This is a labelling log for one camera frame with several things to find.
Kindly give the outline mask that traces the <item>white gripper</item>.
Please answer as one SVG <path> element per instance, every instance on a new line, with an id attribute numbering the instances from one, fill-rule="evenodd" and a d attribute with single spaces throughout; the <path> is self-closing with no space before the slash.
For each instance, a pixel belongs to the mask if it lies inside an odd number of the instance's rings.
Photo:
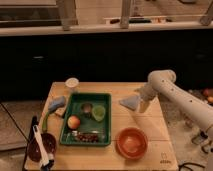
<path id="1" fill-rule="evenodd" d="M 137 88 L 136 92 L 139 93 L 141 98 L 139 111 L 144 113 L 148 109 L 150 102 L 157 96 L 157 92 L 149 83 L 146 83 L 140 88 Z"/>

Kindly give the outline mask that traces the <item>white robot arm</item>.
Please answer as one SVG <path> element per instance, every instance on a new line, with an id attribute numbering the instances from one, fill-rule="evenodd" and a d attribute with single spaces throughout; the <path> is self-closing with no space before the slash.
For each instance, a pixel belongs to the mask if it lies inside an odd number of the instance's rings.
<path id="1" fill-rule="evenodd" d="M 213 140 L 213 107 L 175 85 L 173 70 L 156 70 L 148 75 L 148 81 L 139 88 L 144 101 L 153 100 L 158 93 L 175 103 L 187 116 Z"/>

